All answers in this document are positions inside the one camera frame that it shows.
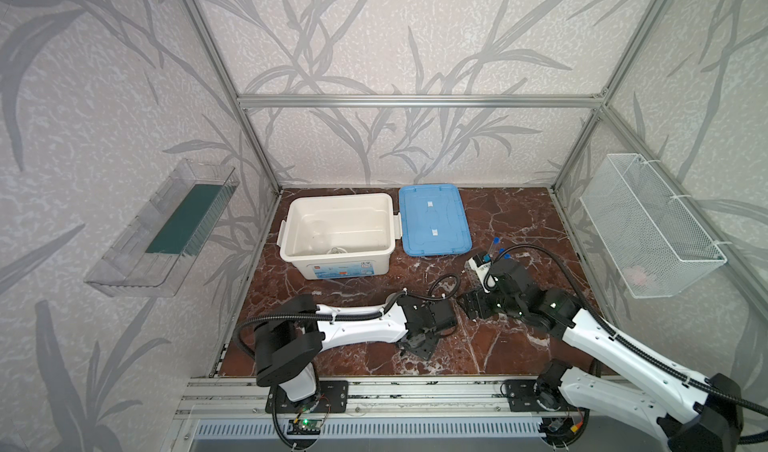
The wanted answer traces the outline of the white plastic storage bin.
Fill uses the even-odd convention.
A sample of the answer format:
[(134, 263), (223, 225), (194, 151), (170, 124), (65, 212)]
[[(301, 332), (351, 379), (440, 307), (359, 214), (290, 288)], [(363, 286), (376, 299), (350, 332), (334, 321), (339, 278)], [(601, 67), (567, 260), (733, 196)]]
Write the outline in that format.
[[(302, 223), (328, 224), (332, 247), (349, 253), (301, 255), (296, 252)], [(385, 275), (396, 241), (402, 237), (400, 217), (385, 193), (299, 198), (280, 224), (277, 245), (281, 259), (307, 280), (331, 280)]]

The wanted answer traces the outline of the clear plastic measuring cup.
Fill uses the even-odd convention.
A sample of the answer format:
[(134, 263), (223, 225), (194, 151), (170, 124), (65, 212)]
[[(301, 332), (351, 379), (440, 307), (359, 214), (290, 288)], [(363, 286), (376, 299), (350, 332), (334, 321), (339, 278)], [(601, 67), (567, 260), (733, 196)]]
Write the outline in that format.
[(301, 255), (325, 255), (331, 248), (331, 239), (326, 222), (312, 221), (301, 224), (297, 234), (297, 253)]

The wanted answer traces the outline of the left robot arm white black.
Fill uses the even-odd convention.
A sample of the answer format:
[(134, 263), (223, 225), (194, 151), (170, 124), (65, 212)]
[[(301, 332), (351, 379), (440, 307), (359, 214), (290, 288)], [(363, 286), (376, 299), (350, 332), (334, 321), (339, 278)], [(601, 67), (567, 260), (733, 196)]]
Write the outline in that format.
[(321, 400), (314, 360), (325, 351), (386, 343), (429, 360), (458, 326), (452, 300), (460, 285), (459, 275), (444, 274), (425, 294), (403, 289), (381, 305), (362, 307), (333, 307), (299, 295), (238, 324), (232, 342), (253, 360), (258, 386), (281, 393), (294, 407), (314, 405)]

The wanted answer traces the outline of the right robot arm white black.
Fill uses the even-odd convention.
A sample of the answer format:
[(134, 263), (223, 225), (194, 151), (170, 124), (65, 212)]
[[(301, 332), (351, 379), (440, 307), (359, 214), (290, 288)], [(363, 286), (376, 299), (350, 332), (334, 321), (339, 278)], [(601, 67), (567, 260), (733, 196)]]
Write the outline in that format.
[(466, 263), (474, 288), (459, 303), (469, 319), (504, 315), (578, 349), (628, 380), (623, 386), (552, 361), (538, 377), (535, 397), (556, 411), (596, 411), (652, 436), (669, 451), (734, 451), (766, 442), (766, 432), (744, 434), (744, 413), (766, 415), (723, 374), (707, 377), (679, 365), (611, 325), (587, 300), (570, 270), (541, 248), (572, 290), (544, 289), (507, 250)]

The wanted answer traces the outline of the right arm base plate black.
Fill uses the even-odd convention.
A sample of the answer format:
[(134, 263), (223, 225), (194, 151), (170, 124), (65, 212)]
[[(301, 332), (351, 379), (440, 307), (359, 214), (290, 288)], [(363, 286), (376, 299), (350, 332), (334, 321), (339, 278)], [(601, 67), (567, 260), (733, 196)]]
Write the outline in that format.
[(550, 412), (544, 407), (537, 393), (536, 379), (508, 379), (500, 386), (511, 412)]

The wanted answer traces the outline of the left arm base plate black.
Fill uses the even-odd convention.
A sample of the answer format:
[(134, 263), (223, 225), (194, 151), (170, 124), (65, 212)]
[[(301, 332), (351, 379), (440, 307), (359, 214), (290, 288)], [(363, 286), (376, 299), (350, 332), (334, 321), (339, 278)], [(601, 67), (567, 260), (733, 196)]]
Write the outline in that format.
[(344, 413), (347, 408), (349, 382), (345, 380), (321, 380), (314, 396), (293, 402), (281, 386), (274, 386), (267, 398), (267, 413)]

